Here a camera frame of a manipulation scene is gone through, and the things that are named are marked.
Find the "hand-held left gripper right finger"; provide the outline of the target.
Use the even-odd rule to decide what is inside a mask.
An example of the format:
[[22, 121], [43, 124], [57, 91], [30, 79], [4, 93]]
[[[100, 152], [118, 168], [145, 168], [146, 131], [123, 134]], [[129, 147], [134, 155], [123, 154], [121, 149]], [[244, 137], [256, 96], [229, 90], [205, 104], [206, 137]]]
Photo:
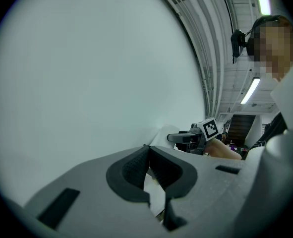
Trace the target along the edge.
[[163, 225], [174, 232], [206, 221], [243, 168], [242, 160], [214, 158], [160, 146], [149, 148], [150, 168], [166, 194]]

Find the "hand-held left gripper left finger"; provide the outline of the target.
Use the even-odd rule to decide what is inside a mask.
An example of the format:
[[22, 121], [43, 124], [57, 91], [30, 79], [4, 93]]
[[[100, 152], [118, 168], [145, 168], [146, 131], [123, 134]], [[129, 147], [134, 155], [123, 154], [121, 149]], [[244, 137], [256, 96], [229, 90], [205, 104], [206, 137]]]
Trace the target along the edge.
[[144, 190], [148, 146], [83, 162], [40, 189], [25, 210], [46, 238], [159, 238]]

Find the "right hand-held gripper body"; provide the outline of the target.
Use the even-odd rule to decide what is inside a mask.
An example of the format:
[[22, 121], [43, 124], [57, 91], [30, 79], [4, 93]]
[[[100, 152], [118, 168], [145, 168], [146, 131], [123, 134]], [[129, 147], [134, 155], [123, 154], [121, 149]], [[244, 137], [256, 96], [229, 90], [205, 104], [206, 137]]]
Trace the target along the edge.
[[193, 123], [190, 132], [197, 137], [197, 148], [194, 153], [198, 155], [203, 155], [207, 142], [220, 134], [215, 118]]

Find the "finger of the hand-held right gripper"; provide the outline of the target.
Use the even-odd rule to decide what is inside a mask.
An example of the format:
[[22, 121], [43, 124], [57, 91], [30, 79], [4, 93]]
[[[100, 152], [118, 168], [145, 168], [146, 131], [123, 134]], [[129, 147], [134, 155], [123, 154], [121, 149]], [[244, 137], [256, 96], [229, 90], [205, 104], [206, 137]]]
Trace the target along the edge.
[[190, 143], [192, 138], [193, 133], [174, 133], [167, 135], [167, 140], [174, 143]]

